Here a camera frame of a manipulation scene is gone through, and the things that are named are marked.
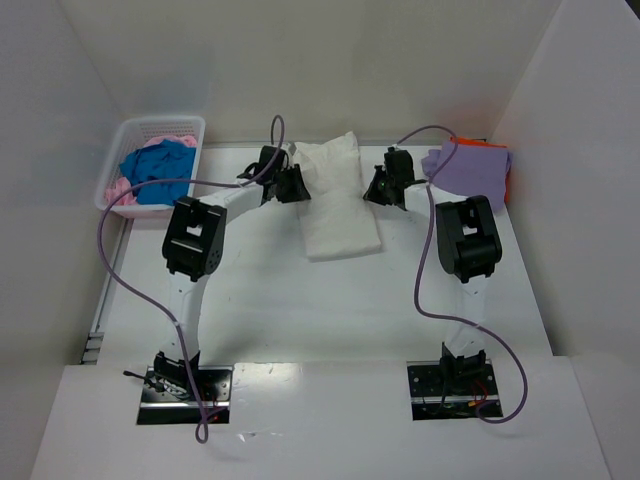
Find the white t shirt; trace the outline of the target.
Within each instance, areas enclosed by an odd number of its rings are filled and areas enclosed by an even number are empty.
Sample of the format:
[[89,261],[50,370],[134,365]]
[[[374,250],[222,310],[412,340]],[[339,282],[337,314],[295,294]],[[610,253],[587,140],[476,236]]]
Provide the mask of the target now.
[[363,199],[360,151],[354,133],[323,144],[297,142],[294,163],[311,199],[298,205],[306,256],[329,261],[376,253],[376,221]]

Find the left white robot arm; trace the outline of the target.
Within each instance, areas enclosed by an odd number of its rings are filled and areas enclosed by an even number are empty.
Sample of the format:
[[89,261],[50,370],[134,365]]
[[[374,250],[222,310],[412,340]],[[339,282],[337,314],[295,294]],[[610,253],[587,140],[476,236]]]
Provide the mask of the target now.
[[288,151],[265,146],[233,187],[177,201],[162,245],[170,280],[168,311],[177,333],[154,358],[156,380],[195,394],[201,307],[208,280],[222,260],[227,225],[272,199],[287,204],[310,198],[300,166],[291,162]]

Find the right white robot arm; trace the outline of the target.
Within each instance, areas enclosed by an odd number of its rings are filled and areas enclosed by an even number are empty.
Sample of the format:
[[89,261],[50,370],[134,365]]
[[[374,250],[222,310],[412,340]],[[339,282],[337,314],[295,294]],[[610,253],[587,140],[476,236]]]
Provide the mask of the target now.
[[[471,379],[485,370],[486,353],[480,339],[484,322],[488,280],[502,259],[501,241],[489,200],[472,196],[459,201],[436,202],[428,180],[418,180],[410,153],[390,147],[384,163],[375,167],[364,194],[366,201],[395,206],[428,220],[427,238],[414,284],[414,306],[433,320],[450,323],[439,361],[448,382]],[[454,314],[426,311],[420,304],[420,286],[431,242],[445,273],[458,280]]]

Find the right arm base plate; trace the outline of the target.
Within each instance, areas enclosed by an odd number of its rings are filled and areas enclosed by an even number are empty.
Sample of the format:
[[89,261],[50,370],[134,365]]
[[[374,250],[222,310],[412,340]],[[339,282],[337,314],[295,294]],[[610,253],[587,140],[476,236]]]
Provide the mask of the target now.
[[471,379],[445,380],[438,362],[407,364],[410,406],[414,421],[476,418],[476,409],[490,419],[503,417],[494,369]]

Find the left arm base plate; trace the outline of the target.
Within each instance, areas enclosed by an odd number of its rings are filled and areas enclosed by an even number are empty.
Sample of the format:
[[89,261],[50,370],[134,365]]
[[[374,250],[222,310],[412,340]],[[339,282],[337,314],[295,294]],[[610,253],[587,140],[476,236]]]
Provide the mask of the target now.
[[[196,375],[200,399],[209,425],[228,424],[233,368],[201,367]],[[145,372],[137,425],[196,425],[201,420],[196,397],[185,388],[160,380],[152,367]]]

